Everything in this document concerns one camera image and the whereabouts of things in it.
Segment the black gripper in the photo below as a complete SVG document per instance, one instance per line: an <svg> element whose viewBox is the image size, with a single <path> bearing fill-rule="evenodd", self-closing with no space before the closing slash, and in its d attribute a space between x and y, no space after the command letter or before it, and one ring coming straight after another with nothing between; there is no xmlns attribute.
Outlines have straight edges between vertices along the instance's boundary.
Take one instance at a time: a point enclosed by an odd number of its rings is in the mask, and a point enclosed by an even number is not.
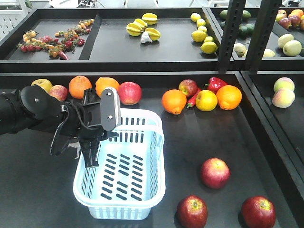
<svg viewBox="0 0 304 228"><path fill-rule="evenodd" d="M101 125L100 101L101 97L97 95L96 90L87 89L84 91L82 103L71 104L72 110L76 112L74 120L78 129L70 142L78 141L86 168L99 166L96 160L99 142L114 134L112 130L104 130Z"/></svg>

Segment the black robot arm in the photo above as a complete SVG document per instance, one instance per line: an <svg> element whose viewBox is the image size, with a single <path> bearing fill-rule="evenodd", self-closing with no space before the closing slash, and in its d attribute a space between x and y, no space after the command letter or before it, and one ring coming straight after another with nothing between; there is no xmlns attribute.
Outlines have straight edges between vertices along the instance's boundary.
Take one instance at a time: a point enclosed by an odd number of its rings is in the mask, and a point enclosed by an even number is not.
<svg viewBox="0 0 304 228"><path fill-rule="evenodd" d="M26 128L53 133L50 153L61 155L70 144L78 146L85 167L97 167L101 141L118 137L119 95L106 88L101 96L84 90L81 103L59 101L38 85L0 94L0 133L18 133Z"/></svg>

